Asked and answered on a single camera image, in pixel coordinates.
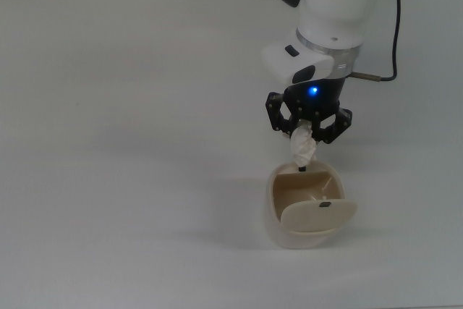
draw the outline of black button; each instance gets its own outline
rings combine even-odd
[[[292,47],[292,45],[288,45],[288,46],[285,47],[284,49],[286,50],[286,52],[289,53],[289,55],[290,55],[291,57],[297,57],[297,56],[299,56],[299,52],[297,52],[297,50],[296,50],[294,47]]]

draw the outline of blue led light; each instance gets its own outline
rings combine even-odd
[[[315,97],[318,93],[318,88],[317,87],[311,87],[307,90],[307,94],[311,97]]]

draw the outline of white cloth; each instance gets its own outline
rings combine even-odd
[[[312,123],[304,121],[291,136],[291,152],[294,162],[299,167],[309,165],[316,148],[317,142],[312,138]]]

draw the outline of white tabletop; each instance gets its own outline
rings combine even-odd
[[[463,0],[402,0],[399,78],[348,80],[318,158],[359,211],[314,250],[263,227],[289,161],[260,61],[279,0],[0,0],[0,308],[463,305]],[[387,75],[395,0],[357,70]]]

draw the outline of round object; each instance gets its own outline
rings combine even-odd
[[[312,160],[305,172],[294,164],[275,169],[267,184],[266,227],[277,244],[314,247],[341,229],[357,210],[346,199],[336,171]]]

